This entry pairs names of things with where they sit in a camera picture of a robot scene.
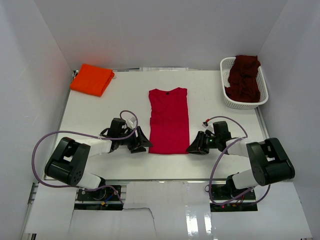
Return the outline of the bright red t shirt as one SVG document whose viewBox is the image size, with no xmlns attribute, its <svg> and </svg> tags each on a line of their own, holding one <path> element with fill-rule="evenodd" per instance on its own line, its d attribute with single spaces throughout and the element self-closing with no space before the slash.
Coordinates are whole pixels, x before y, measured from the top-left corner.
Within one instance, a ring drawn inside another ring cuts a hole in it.
<svg viewBox="0 0 320 240">
<path fill-rule="evenodd" d="M 189 110 L 186 88 L 170 91 L 153 89 L 148 97 L 151 105 L 150 154 L 186 154 L 190 145 Z"/>
</svg>

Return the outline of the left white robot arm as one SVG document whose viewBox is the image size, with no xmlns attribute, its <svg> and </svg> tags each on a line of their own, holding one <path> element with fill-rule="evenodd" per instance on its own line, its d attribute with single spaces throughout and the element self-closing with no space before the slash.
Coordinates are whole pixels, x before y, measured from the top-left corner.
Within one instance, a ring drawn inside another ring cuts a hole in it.
<svg viewBox="0 0 320 240">
<path fill-rule="evenodd" d="M 63 137 L 45 166 L 45 174 L 67 186 L 88 189 L 96 200 L 103 198 L 106 193 L 104 179 L 85 171 L 87 161 L 93 156 L 112 153 L 120 146 L 126 146 L 132 154 L 152 147 L 141 127 L 133 127 L 133 123 L 133 120 L 114 118 L 100 138 L 76 141 Z"/>
</svg>

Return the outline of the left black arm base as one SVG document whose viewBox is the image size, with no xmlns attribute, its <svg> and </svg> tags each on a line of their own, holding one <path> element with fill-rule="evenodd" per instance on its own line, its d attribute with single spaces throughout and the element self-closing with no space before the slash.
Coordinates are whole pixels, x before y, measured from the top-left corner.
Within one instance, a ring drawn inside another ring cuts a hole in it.
<svg viewBox="0 0 320 240">
<path fill-rule="evenodd" d="M 123 205 L 117 194 L 121 196 L 122 186 L 112 185 L 96 191 L 79 190 L 76 194 L 74 210 L 122 211 Z"/>
</svg>

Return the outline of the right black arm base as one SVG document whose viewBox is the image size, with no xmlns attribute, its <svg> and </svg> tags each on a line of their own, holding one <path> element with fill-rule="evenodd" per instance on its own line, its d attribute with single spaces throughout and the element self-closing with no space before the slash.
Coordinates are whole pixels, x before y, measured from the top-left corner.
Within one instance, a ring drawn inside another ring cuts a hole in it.
<svg viewBox="0 0 320 240">
<path fill-rule="evenodd" d="M 213 184 L 211 186 L 212 197 L 217 203 L 226 202 L 245 191 L 245 189 L 237 189 L 231 193 L 223 190 L 223 186 L 224 184 Z M 210 211 L 212 213 L 256 212 L 258 210 L 256 200 L 255 191 L 251 190 L 225 205 L 216 205 L 211 202 Z"/>
</svg>

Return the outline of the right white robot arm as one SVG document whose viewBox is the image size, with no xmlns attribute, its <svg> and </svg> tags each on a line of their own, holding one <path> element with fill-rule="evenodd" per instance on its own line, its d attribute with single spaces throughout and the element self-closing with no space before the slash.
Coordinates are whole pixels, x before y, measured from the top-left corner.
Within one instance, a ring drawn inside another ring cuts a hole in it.
<svg viewBox="0 0 320 240">
<path fill-rule="evenodd" d="M 296 171 L 286 151 L 277 138 L 250 141 L 247 138 L 232 137 L 226 121 L 217 121 L 209 128 L 209 121 L 203 122 L 205 131 L 199 131 L 195 140 L 186 149 L 189 154 L 207 155 L 217 149 L 223 155 L 235 155 L 249 159 L 250 169 L 227 177 L 222 186 L 211 186 L 211 194 L 219 194 L 236 200 L 244 191 L 256 186 L 268 186 L 291 180 Z"/>
</svg>

